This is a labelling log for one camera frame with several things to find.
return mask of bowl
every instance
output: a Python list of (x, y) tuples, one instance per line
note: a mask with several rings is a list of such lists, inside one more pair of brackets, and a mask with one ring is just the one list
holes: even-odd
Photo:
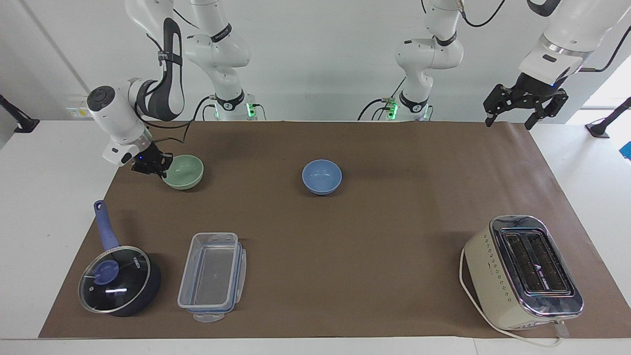
[(204, 164), (194, 155), (178, 155), (173, 158), (162, 180), (176, 190), (188, 190), (201, 181)]
[(314, 160), (302, 169), (302, 182), (316, 195), (328, 195), (342, 182), (342, 170), (330, 160)]

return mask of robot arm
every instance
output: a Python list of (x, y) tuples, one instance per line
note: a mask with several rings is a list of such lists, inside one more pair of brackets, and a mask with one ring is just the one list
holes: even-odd
[(173, 0), (126, 0), (129, 17), (158, 47), (162, 78), (131, 83), (129, 101), (146, 116), (172, 121), (184, 110), (182, 34), (173, 20)]
[(568, 98), (561, 84), (581, 69), (605, 34), (631, 8), (629, 0), (527, 1), (535, 13), (549, 16), (550, 22), (519, 65), (516, 84), (511, 88), (496, 85), (484, 101), (489, 127), (500, 113), (515, 108), (535, 109), (525, 123), (527, 129), (540, 119), (556, 116)]
[(396, 61), (406, 74), (397, 99), (399, 114), (421, 119), (433, 85), (425, 70), (455, 68), (463, 60), (463, 45), (456, 38), (459, 15), (456, 0), (430, 0), (427, 29), (433, 37), (406, 40), (399, 45)]
[(110, 135), (103, 158), (118, 166), (134, 159), (131, 169), (166, 177), (173, 155), (162, 153), (149, 131), (129, 106), (127, 88), (98, 87), (88, 96), (88, 107), (97, 124)]
[(173, 155), (158, 149), (138, 116), (171, 121), (184, 109), (180, 28), (172, 19), (172, 0), (126, 0), (125, 8), (157, 45), (162, 78), (98, 87), (88, 96), (88, 107), (111, 138), (103, 158), (118, 166), (133, 159), (132, 170), (165, 177)]
[(248, 95), (241, 87), (234, 68), (247, 66), (250, 50), (245, 41), (232, 32), (221, 0), (191, 0), (199, 29), (206, 32), (186, 38), (188, 60), (197, 64), (215, 87), (219, 119), (254, 119)]

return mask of blue bowl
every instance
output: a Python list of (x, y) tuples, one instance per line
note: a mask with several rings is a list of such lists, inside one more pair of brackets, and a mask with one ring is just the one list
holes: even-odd
[(314, 160), (302, 169), (302, 182), (316, 195), (328, 195), (342, 182), (342, 170), (330, 160)]

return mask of table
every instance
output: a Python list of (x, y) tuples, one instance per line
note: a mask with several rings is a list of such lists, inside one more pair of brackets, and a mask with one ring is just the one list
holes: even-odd
[[(582, 126), (538, 124), (533, 137), (548, 161), (627, 302), (631, 231), (631, 167), (606, 140)], [(533, 351), (626, 353), (631, 339), (566, 340), (538, 349), (509, 339), (415, 337), (379, 339), (33, 340), (44, 324), (68, 268), (88, 230), (90, 207), (101, 199), (116, 166), (100, 158), (108, 136), (91, 121), (42, 121), (14, 135), (0, 150), (0, 353), (105, 354), (125, 349), (152, 354), (514, 354)]]

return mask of black stand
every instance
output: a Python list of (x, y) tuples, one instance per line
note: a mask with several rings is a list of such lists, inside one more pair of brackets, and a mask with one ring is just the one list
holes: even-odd
[(607, 129), (613, 121), (618, 118), (623, 112), (631, 107), (631, 97), (629, 97), (622, 105), (618, 106), (613, 112), (607, 116), (602, 122), (599, 124), (586, 124), (585, 128), (591, 133), (593, 137), (596, 138), (609, 138), (609, 135), (604, 131)]
[(22, 110), (8, 102), (2, 95), (0, 95), (0, 106), (4, 107), (18, 122), (18, 126), (13, 130), (15, 133), (31, 133), (39, 123), (38, 119), (32, 119)]

